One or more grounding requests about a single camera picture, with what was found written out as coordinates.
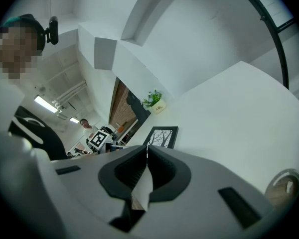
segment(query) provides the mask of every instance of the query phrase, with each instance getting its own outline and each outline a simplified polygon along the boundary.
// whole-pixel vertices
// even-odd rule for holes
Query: white plant pot
[[[159,114],[161,111],[163,111],[167,107],[167,104],[164,102],[163,99],[159,100],[155,105],[151,107],[152,111],[155,114]]]

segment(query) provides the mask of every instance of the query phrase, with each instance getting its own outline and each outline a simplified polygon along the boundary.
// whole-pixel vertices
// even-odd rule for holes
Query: ceiling light
[[[53,107],[51,104],[49,104],[46,100],[44,100],[41,96],[37,96],[34,99],[39,105],[42,105],[43,107],[47,108],[49,111],[56,113],[58,111],[57,108]]]
[[[77,120],[77,119],[75,119],[75,118],[71,118],[70,119],[72,122],[74,122],[74,123],[79,123],[79,121]]]

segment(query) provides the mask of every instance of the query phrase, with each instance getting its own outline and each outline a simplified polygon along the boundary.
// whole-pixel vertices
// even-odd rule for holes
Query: desk
[[[143,144],[153,126],[178,126],[174,149],[214,160],[262,193],[282,170],[299,171],[299,101],[244,62],[151,114],[128,145]]]

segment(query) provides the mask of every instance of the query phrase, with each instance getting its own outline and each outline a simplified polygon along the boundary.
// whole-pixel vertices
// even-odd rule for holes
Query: framed tree picture
[[[177,126],[153,126],[143,145],[154,145],[173,149],[177,133]]]

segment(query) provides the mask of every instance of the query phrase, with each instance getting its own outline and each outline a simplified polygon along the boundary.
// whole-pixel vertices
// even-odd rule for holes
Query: brown wall
[[[129,89],[124,85],[123,82],[120,81],[116,90],[110,117],[110,124],[116,129],[118,128],[116,123],[123,125],[124,122],[128,122],[136,118],[131,106],[126,103],[128,92]]]

